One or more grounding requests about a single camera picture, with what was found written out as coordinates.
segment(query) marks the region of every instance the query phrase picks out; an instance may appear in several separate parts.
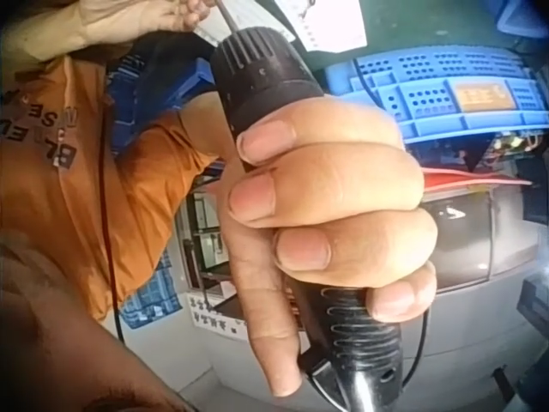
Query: label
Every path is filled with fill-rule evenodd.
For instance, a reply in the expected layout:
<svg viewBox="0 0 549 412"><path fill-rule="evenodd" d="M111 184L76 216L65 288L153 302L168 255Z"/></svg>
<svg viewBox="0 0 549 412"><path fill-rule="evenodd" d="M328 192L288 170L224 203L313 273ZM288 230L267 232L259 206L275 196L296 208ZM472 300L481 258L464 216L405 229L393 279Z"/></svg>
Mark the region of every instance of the label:
<svg viewBox="0 0 549 412"><path fill-rule="evenodd" d="M516 103L507 86L499 82L458 83L455 98L462 112L495 112L516 110Z"/></svg>

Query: blue plastic tray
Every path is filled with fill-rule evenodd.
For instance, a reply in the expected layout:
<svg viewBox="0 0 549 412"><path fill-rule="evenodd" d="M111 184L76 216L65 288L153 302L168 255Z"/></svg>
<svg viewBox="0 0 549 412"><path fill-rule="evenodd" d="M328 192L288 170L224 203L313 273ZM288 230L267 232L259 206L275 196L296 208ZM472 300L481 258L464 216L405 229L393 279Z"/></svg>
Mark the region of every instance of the blue plastic tray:
<svg viewBox="0 0 549 412"><path fill-rule="evenodd" d="M330 93L378 105L406 143L503 130L549 128L532 71L513 52L473 46L390 51L325 70Z"/></svg>

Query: soldering iron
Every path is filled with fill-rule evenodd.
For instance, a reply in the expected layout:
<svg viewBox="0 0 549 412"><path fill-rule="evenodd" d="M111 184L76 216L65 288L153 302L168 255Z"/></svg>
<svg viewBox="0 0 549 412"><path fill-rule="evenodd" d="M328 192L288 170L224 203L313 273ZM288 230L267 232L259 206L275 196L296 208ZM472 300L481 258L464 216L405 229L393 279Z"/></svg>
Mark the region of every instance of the soldering iron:
<svg viewBox="0 0 549 412"><path fill-rule="evenodd" d="M283 106L324 96L292 45L267 27L238 29L225 4L217 6L231 29L210 59L226 120L236 138ZM244 164L249 172L251 165ZM342 412L392 412L423 352L402 375L401 327L373 319L366 291L288 279L311 347L298 359L315 389Z"/></svg>

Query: finger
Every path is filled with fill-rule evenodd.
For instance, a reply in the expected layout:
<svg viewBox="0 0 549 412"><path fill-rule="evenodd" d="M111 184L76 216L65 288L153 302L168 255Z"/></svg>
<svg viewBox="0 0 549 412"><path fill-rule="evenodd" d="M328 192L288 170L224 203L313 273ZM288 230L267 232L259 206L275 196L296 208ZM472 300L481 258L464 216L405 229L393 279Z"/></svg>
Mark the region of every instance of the finger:
<svg viewBox="0 0 549 412"><path fill-rule="evenodd" d="M415 209L423 190L419 164L398 148L317 144L245 176L232 188L228 206L233 218L249 227L293 227Z"/></svg>
<svg viewBox="0 0 549 412"><path fill-rule="evenodd" d="M314 143L373 142L403 148L398 125L374 107L356 106L331 97L288 105L242 133L237 147L253 165Z"/></svg>
<svg viewBox="0 0 549 412"><path fill-rule="evenodd" d="M251 347L271 391L284 397L301 385L298 329L281 272L272 257L272 232L244 227L226 212L227 187L240 175L239 162L226 166L218 197L218 216Z"/></svg>
<svg viewBox="0 0 549 412"><path fill-rule="evenodd" d="M370 289L366 306L376 320L401 323L417 318L435 300L437 273L431 262L410 276L379 289Z"/></svg>
<svg viewBox="0 0 549 412"><path fill-rule="evenodd" d="M302 282L380 288L422 267L436 243L437 225L423 209L381 211L281 229L274 255L284 272Z"/></svg>
<svg viewBox="0 0 549 412"><path fill-rule="evenodd" d="M199 21L204 20L209 15L210 6L202 0L197 0L196 4L190 5L189 8L198 15Z"/></svg>

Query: wall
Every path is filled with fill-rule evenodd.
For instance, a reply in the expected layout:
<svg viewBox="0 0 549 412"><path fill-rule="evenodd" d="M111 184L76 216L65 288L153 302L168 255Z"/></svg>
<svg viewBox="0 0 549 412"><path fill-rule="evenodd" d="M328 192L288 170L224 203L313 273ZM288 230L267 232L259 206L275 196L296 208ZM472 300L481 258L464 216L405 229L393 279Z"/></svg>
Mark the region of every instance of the wall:
<svg viewBox="0 0 549 412"><path fill-rule="evenodd" d="M183 295L187 289L187 281L177 236L170 239L168 250L172 261L172 276L178 292L181 293L179 299L183 310L136 330L129 329L124 322L122 325L128 347L170 387L181 391L200 378L211 366L208 355L203 350L201 338L195 333ZM112 313L103 325L116 334Z"/></svg>

